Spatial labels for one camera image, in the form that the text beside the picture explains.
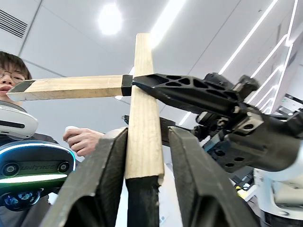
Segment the human hand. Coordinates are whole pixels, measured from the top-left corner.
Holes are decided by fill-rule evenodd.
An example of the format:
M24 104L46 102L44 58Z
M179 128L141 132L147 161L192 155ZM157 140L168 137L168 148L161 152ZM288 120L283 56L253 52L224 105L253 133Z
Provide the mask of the human hand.
M68 129L63 135L63 140L80 157L91 154L103 135L91 129Z

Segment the wooden stick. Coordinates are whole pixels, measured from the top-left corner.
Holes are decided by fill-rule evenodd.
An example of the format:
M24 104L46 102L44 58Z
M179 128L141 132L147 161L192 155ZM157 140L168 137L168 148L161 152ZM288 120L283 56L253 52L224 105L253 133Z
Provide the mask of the wooden stick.
M7 95L13 101L131 95L131 75L25 80Z
M135 77L153 74L149 34L136 37ZM125 178L127 225L159 226L158 187L164 177L159 109L156 99L132 86Z

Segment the camera lens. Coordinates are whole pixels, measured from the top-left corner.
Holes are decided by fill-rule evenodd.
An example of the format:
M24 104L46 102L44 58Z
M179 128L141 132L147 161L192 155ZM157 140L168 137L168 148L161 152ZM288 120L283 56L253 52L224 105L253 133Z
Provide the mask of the camera lens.
M19 165L17 163L7 163L3 168L2 168L2 174L5 177L12 177L17 175L19 172Z
M70 164L68 162L62 162L58 166L59 173L65 173L70 168Z
M21 211L33 206L41 196L41 189L38 191L8 193L2 197L4 206L11 211Z

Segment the unitree logo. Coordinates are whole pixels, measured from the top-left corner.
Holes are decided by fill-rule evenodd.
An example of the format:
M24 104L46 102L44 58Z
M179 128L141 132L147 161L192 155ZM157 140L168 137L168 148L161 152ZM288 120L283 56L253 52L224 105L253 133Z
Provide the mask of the unitree logo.
M30 165L30 166L22 166L21 170L39 170L39 169L54 169L55 165Z

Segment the white ceiling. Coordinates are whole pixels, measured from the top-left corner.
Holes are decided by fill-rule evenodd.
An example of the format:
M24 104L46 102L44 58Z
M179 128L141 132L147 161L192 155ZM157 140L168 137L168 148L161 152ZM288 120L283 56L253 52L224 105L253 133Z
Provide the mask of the white ceiling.
M17 38L0 30L0 49L20 55L35 79L60 76L126 74L133 66L135 35L149 32L168 0L115 0L121 10L123 25L116 35L102 35L98 14L114 0L0 0L0 9L32 24L26 38ZM218 72L255 25L271 0L187 0L160 44L153 50L154 71L203 78ZM260 27L249 39L224 76L235 83L242 74L251 75L278 41L287 34L294 0L279 0ZM299 1L292 34L303 23L303 1ZM300 49L302 35L294 43L291 56ZM283 64L287 54L283 45L269 59L256 79L262 84L271 72ZM300 51L286 70L275 106L287 91L302 96L292 77L302 77L303 56ZM252 104L275 84L281 73L256 96ZM24 103L39 120L39 132L61 137L68 125L98 131L126 126L121 116L129 114L129 98L83 100L47 100ZM160 116L176 122L185 111L159 102ZM185 121L192 128L195 116ZM171 162L164 149L165 161Z

